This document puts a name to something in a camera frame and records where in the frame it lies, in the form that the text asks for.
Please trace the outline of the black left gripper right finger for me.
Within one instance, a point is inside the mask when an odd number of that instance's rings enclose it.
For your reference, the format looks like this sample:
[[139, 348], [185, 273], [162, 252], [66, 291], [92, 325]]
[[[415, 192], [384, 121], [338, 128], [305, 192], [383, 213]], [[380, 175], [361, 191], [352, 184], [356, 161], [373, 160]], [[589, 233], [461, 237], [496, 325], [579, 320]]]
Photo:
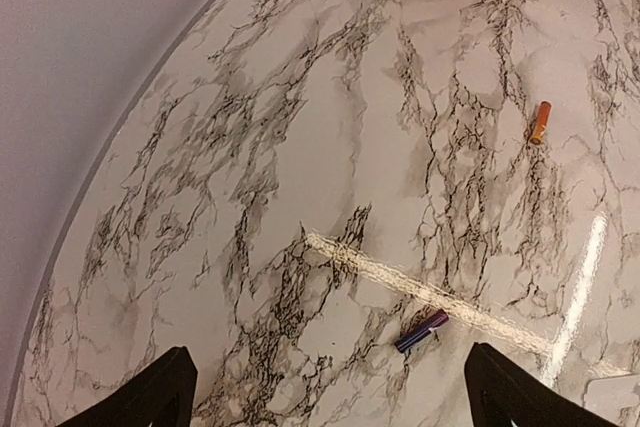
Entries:
[[555, 393], [488, 343], [464, 364], [472, 422], [479, 427], [606, 427], [612, 423]]

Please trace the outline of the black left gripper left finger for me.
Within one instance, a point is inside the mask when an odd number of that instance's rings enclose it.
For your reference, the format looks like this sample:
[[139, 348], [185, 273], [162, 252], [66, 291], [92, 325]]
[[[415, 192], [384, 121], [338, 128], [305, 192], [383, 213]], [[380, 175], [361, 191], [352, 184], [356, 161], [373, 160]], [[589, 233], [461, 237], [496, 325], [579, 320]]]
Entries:
[[66, 427], [188, 427], [198, 371], [188, 349], [173, 347]]

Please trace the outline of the purple blue battery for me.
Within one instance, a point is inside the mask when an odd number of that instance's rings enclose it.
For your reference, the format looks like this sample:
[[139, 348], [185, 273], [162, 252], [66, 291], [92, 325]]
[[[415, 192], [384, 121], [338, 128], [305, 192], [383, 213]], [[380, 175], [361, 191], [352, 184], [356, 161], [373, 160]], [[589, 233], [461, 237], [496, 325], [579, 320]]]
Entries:
[[449, 320], [448, 314], [440, 309], [433, 315], [428, 317], [424, 322], [415, 327], [410, 332], [400, 337], [395, 343], [394, 347], [400, 352], [404, 353], [415, 344], [421, 342], [426, 337], [433, 334], [437, 329], [446, 324]]

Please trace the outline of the white battery cover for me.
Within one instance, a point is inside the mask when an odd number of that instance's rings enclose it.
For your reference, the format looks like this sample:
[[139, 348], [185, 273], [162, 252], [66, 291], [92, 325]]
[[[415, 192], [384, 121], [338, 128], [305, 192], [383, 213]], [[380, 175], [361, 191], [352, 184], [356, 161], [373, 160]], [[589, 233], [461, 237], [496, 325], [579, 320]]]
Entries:
[[587, 384], [584, 407], [606, 420], [618, 420], [624, 409], [638, 406], [638, 374], [599, 378]]

